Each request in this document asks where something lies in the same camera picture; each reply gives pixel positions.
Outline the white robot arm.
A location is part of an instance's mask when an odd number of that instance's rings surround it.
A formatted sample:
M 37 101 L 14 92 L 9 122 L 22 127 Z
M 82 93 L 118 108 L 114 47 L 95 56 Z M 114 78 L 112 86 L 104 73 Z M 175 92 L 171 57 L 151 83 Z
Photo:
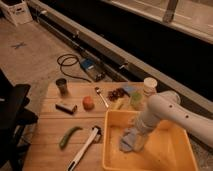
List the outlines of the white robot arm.
M 183 108 L 179 102 L 180 96 L 174 91 L 151 95 L 144 110 L 135 119 L 135 128 L 142 134 L 148 134 L 161 120 L 169 120 L 213 148 L 213 120 Z

